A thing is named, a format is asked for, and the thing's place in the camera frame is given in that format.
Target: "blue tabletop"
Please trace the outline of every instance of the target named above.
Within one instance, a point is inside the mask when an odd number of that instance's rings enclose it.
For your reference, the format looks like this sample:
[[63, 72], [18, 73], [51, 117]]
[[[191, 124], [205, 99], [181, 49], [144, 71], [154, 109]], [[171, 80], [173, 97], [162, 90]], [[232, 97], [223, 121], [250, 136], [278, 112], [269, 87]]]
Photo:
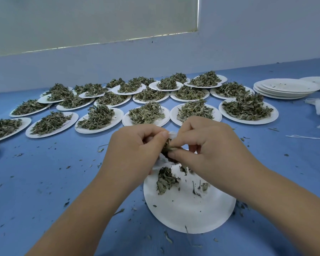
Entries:
[[[277, 63], [249, 68], [217, 71], [229, 81], [252, 87], [267, 78], [301, 78], [320, 76], [320, 59]], [[189, 74], [192, 78], [199, 75]], [[38, 98], [47, 89], [0, 94], [0, 118], [22, 101]], [[308, 98], [320, 98], [320, 91]], [[320, 116], [315, 107], [299, 100], [265, 98], [275, 106], [279, 118], [266, 125], [245, 125], [226, 118], [222, 122], [235, 128], [245, 145], [268, 168], [289, 178], [320, 197], [320, 140], [289, 138], [286, 135], [320, 137]], [[209, 96], [207, 103], [218, 107], [222, 100]], [[180, 104], [171, 98], [162, 102], [169, 110]], [[130, 100], [119, 107], [124, 113], [140, 106]], [[87, 107], [75, 110], [79, 117]], [[49, 114], [31, 115], [32, 123]], [[51, 137], [29, 139], [22, 131], [0, 141], [0, 255], [23, 255], [64, 211], [64, 203], [73, 201], [98, 172], [111, 134], [119, 123], [107, 131], [84, 135], [74, 127]], [[178, 131], [173, 122], [165, 126]], [[255, 210], [243, 210], [231, 216], [221, 227], [204, 234], [173, 231], [161, 224], [143, 201], [142, 185], [129, 195], [108, 224], [96, 255], [300, 255], [294, 246]], [[173, 240], [170, 244], [165, 236]]]

